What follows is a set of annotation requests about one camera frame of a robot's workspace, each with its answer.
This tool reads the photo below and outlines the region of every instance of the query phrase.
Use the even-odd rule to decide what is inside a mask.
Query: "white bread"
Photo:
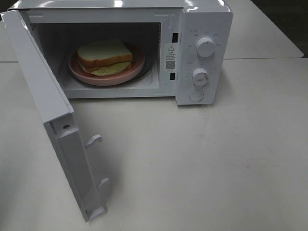
[[[81,46],[77,55],[79,62],[88,68],[133,60],[132,53],[118,38]]]

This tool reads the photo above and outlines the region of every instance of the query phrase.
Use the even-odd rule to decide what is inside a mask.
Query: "control panel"
[[[183,13],[186,23],[176,99],[178,104],[210,104],[214,102],[233,14],[193,9]]]

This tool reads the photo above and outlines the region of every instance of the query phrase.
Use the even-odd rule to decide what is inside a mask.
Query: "timer knob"
[[[197,86],[208,83],[208,72],[203,68],[197,68],[192,72],[192,82]]]
[[[197,53],[201,57],[208,57],[215,52],[216,41],[210,36],[202,37],[196,42]]]

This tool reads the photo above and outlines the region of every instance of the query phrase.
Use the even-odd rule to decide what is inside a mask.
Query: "table surface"
[[[0,230],[306,231],[307,73],[304,58],[225,60],[213,105],[71,100],[113,186],[85,223],[19,65],[0,64]]]
[[[234,12],[225,59],[297,58],[303,53],[250,0],[226,0]],[[17,61],[0,22],[0,62]]]

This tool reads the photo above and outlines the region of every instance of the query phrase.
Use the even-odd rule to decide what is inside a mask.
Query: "pink plate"
[[[131,80],[134,78],[139,72],[142,70],[145,55],[142,50],[132,44],[125,43],[125,46],[132,52],[133,54],[133,61],[132,61],[132,69],[124,70],[117,74],[108,75],[108,76],[96,76],[93,74],[89,74],[84,72],[78,61],[77,61],[77,53],[74,53],[71,58],[69,59],[68,65],[71,69],[73,75],[84,83],[88,83],[91,85],[96,86],[111,86],[120,83],[124,83],[126,81]]]

